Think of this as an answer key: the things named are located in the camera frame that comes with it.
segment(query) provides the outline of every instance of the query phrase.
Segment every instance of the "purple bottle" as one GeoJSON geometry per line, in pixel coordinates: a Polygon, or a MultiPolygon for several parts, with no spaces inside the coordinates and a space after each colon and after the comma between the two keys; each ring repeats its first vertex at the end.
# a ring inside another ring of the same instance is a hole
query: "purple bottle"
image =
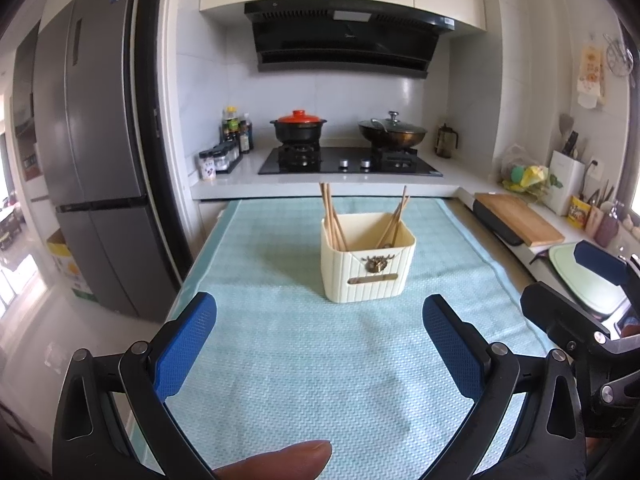
{"type": "Polygon", "coordinates": [[[618,229],[620,228],[620,224],[618,222],[618,208],[621,207],[622,204],[616,200],[616,203],[609,211],[600,223],[600,227],[596,231],[596,235],[593,239],[600,247],[607,247],[613,238],[618,234],[618,229]]]}

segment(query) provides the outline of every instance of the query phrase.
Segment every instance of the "storage basket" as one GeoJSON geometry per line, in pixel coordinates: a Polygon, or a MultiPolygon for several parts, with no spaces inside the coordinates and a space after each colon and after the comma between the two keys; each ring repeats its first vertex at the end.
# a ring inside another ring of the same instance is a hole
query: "storage basket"
{"type": "Polygon", "coordinates": [[[327,298],[335,303],[378,300],[402,293],[414,257],[415,237],[399,222],[396,246],[375,249],[391,213],[338,215],[349,251],[329,245],[324,227],[320,229],[320,269],[327,298]]]}

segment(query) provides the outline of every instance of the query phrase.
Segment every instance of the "range hood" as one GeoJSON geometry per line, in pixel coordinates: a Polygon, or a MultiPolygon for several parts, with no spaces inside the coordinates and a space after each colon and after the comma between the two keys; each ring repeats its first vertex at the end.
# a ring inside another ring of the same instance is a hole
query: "range hood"
{"type": "Polygon", "coordinates": [[[258,70],[329,68],[427,77],[451,18],[370,0],[257,0],[252,22],[258,70]]]}

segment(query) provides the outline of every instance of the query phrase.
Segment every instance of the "power outlet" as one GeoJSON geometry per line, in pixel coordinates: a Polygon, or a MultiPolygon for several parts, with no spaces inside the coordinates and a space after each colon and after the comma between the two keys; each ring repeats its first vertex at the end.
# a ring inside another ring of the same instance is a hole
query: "power outlet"
{"type": "Polygon", "coordinates": [[[595,157],[591,157],[588,167],[587,176],[594,180],[601,181],[604,175],[604,163],[595,157]]]}

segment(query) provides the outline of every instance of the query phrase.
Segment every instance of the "deer head emblem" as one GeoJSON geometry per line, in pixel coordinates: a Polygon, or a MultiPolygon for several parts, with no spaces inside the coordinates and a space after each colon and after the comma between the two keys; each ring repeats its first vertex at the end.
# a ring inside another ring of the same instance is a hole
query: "deer head emblem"
{"type": "Polygon", "coordinates": [[[377,274],[378,272],[382,272],[386,269],[386,264],[389,260],[393,260],[396,256],[374,256],[373,258],[363,258],[364,268],[367,269],[367,272],[371,272],[372,274],[377,274]]]}

